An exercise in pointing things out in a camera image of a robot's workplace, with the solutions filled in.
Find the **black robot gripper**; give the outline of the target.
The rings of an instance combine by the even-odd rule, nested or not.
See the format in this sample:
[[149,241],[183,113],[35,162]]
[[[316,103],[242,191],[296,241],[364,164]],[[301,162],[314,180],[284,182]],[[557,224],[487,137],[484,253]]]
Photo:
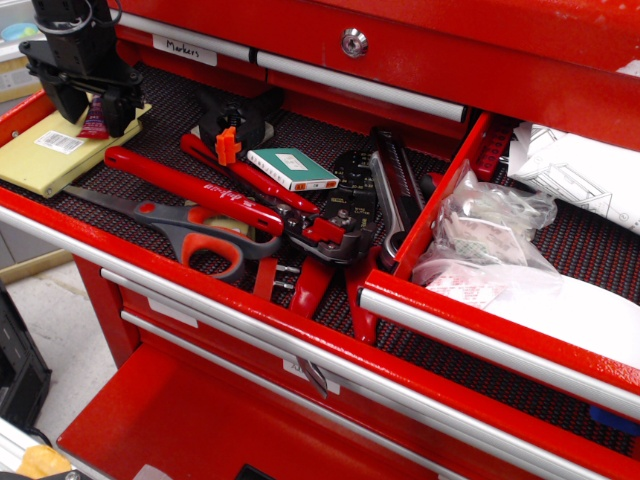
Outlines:
[[102,94],[111,137],[124,135],[142,98],[142,75],[117,52],[115,27],[122,11],[106,1],[34,1],[34,22],[43,40],[23,41],[31,74],[61,116],[75,124],[89,106],[84,90]]

